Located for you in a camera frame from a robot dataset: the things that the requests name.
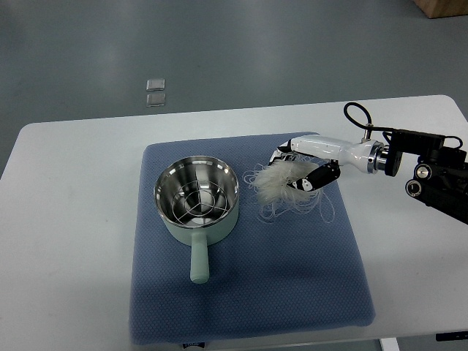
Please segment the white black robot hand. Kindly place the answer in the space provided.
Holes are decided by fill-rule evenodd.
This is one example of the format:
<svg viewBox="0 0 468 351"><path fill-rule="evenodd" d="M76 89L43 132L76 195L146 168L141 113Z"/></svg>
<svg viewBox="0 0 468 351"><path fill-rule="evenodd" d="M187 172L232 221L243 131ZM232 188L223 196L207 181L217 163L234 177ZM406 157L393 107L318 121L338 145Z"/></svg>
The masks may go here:
<svg viewBox="0 0 468 351"><path fill-rule="evenodd" d="M319 135L303 135L281 144L272 154L269 164L290 162L296 155L326 161L309 174L287 182L290 188L312 192L335 181L340 176L340 167L343 165L352 165L368 174L384 170L388 147L376 140L350 143Z"/></svg>

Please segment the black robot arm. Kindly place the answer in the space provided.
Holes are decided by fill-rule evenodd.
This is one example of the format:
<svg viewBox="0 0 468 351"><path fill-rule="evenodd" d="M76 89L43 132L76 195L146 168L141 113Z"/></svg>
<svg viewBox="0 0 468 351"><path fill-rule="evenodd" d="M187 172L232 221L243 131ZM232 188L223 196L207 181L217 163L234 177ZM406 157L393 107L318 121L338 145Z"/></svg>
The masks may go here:
<svg viewBox="0 0 468 351"><path fill-rule="evenodd" d="M404 154L418 157L406 193L428 207L467 223L467 152L463 140L455 135L438 135L392 127L376 127L369 111L357 102L345 104L343 114L365 131L381 132L388 142L380 152L377 168L395 176Z"/></svg>

